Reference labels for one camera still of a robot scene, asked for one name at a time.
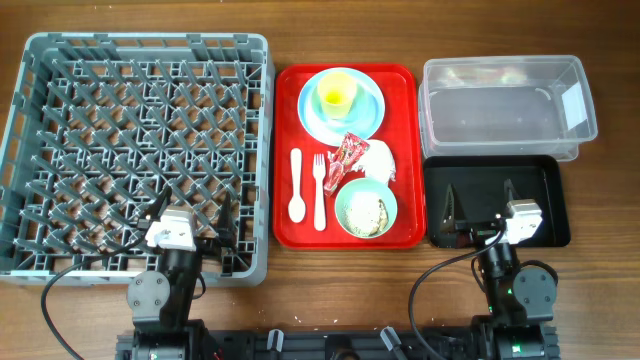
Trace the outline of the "yellow plastic cup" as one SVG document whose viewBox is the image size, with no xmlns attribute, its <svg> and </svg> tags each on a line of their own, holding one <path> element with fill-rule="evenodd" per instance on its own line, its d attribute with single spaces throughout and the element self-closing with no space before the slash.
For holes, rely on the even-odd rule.
<svg viewBox="0 0 640 360">
<path fill-rule="evenodd" d="M 330 71 L 317 84 L 321 108 L 332 119 L 343 119 L 357 95 L 356 79 L 344 71 Z"/>
</svg>

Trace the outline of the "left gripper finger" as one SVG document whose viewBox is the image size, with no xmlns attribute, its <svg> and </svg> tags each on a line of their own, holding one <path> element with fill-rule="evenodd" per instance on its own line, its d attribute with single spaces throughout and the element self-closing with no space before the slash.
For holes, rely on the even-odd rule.
<svg viewBox="0 0 640 360">
<path fill-rule="evenodd" d="M 234 246 L 231 195 L 227 193 L 220 207 L 217 221 L 217 238 L 224 247 Z"/>
<path fill-rule="evenodd" d="M 163 214 L 164 210 L 169 206 L 172 196 L 172 189 L 165 187 L 158 197 L 149 204 L 146 210 L 141 215 L 141 221 L 150 223 L 151 221 L 158 221 Z"/>
</svg>

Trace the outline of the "rice and food scraps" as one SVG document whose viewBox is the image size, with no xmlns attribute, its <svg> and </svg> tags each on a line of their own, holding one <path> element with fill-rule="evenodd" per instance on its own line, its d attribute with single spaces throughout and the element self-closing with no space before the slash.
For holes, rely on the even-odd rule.
<svg viewBox="0 0 640 360">
<path fill-rule="evenodd" d="M 347 229 L 360 238 L 381 233 L 388 224 L 388 213 L 382 198 L 373 192 L 355 192 L 344 207 Z"/>
</svg>

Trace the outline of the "light blue bowl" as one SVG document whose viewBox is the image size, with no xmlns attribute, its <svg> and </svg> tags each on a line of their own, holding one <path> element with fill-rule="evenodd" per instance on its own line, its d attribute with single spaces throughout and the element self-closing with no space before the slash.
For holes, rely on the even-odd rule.
<svg viewBox="0 0 640 360">
<path fill-rule="evenodd" d="M 361 87 L 358 87 L 352 106 L 347 115 L 343 118 L 333 118 L 324 112 L 321 105 L 321 98 L 317 90 L 313 93 L 311 104 L 315 115 L 324 125 L 329 128 L 342 129 L 360 126 L 368 122 L 371 117 L 371 106 L 373 105 L 373 102 L 370 94 Z"/>
</svg>

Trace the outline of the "green bowl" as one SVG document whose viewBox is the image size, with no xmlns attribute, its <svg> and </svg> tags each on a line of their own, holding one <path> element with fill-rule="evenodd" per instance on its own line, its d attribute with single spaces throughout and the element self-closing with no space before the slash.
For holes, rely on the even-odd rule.
<svg viewBox="0 0 640 360">
<path fill-rule="evenodd" d="M 344 215 L 344 207 L 346 203 L 350 200 L 355 192 L 373 192 L 377 193 L 384 202 L 386 206 L 386 210 L 388 213 L 388 224 L 384 228 L 384 230 L 379 233 L 377 236 L 370 238 L 360 238 L 353 235 L 346 227 L 345 224 L 345 215 Z M 371 240 L 374 238 L 381 237 L 383 234 L 388 232 L 391 227 L 394 225 L 394 222 L 398 215 L 398 204 L 395 195 L 390 190 L 390 188 L 371 178 L 359 178 L 352 180 L 345 184 L 335 198 L 334 203 L 335 215 L 338 220 L 339 225 L 350 235 L 355 236 L 359 239 Z"/>
</svg>

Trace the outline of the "cream plastic spoon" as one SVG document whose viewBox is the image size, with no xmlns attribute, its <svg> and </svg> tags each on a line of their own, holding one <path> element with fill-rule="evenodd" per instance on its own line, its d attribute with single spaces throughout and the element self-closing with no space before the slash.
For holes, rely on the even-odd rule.
<svg viewBox="0 0 640 360">
<path fill-rule="evenodd" d="M 291 150 L 290 165 L 292 176 L 292 197 L 288 204 L 288 214 L 293 223 L 300 223 L 305 217 L 306 205 L 300 193 L 302 151 L 299 148 L 293 148 Z"/>
</svg>

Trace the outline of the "white napkin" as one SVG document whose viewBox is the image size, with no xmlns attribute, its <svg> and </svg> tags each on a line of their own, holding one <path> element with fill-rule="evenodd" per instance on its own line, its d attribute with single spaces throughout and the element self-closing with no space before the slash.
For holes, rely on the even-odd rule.
<svg viewBox="0 0 640 360">
<path fill-rule="evenodd" d="M 388 185 L 395 181 L 396 165 L 388 145 L 380 140 L 367 141 L 369 148 L 352 166 L 352 171 L 361 171 L 366 178 L 371 178 Z"/>
</svg>

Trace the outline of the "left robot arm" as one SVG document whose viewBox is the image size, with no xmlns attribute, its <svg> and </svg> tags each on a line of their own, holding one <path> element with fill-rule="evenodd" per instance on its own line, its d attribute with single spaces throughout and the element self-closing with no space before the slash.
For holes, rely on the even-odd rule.
<svg viewBox="0 0 640 360">
<path fill-rule="evenodd" d="M 212 238 L 195 234 L 195 214 L 170 204 L 172 190 L 164 189 L 140 216 L 136 228 L 150 247 L 161 250 L 155 270 L 137 275 L 128 287 L 133 312 L 131 339 L 116 344 L 118 359 L 222 359 L 223 350 L 201 320 L 189 312 L 205 256 L 219 257 L 236 249 L 233 240 L 231 196 L 219 210 Z"/>
</svg>

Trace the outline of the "red snack wrapper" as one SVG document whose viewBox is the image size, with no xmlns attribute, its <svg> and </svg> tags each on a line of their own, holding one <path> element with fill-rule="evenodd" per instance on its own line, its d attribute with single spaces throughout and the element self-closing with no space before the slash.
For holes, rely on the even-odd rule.
<svg viewBox="0 0 640 360">
<path fill-rule="evenodd" d="M 352 167 L 369 150 L 370 145 L 360 137 L 352 133 L 347 133 L 341 145 L 334 153 L 328 154 L 329 175 L 325 181 L 324 194 L 331 196 L 344 176 L 351 171 Z"/>
</svg>

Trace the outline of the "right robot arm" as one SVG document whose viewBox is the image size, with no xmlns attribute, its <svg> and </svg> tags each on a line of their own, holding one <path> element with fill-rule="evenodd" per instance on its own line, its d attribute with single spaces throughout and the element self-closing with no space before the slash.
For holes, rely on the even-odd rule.
<svg viewBox="0 0 640 360">
<path fill-rule="evenodd" d="M 440 231 L 454 234 L 479 251 L 473 272 L 486 296 L 488 316 L 472 319 L 470 351 L 477 359 L 558 359 L 560 349 L 553 320 L 559 282 L 549 265 L 522 262 L 516 245 L 541 225 L 542 210 L 533 199 L 517 197 L 505 182 L 507 204 L 492 219 L 472 222 L 464 214 L 453 185 L 448 185 Z"/>
</svg>

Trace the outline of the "cream plastic fork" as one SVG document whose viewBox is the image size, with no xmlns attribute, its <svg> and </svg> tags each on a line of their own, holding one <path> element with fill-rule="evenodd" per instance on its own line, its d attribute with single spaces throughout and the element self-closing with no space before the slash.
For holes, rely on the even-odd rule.
<svg viewBox="0 0 640 360">
<path fill-rule="evenodd" d="M 314 228 L 316 231 L 324 231 L 326 229 L 326 212 L 323 181 L 326 175 L 326 165 L 323 154 L 314 155 L 312 174 L 315 180 Z"/>
</svg>

